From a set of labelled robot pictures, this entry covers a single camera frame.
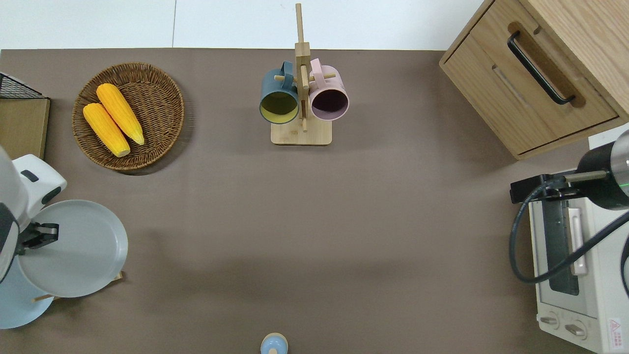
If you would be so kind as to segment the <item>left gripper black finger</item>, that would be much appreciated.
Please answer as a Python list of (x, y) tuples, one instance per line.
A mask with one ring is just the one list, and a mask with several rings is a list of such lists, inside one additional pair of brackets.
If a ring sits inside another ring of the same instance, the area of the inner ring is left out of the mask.
[(56, 242), (59, 238), (59, 224), (31, 222), (20, 233), (20, 245), (28, 249), (38, 249)]

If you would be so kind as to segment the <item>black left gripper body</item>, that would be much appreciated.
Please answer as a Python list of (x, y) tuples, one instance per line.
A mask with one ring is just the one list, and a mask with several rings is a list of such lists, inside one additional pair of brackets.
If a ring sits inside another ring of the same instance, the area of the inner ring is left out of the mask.
[(12, 210), (5, 203), (0, 204), (0, 244), (2, 255), (9, 255), (9, 251), (12, 251), (14, 255), (23, 254), (20, 240), (22, 214), (22, 211)]

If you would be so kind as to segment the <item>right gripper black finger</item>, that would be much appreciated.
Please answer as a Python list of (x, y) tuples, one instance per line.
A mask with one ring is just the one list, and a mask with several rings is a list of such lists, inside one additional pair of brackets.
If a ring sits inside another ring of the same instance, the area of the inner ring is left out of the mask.
[(542, 175), (542, 200), (569, 200), (576, 198), (576, 188), (564, 175)]
[(544, 176), (533, 176), (518, 180), (510, 184), (510, 199), (512, 204), (522, 203), (535, 188), (544, 183)]

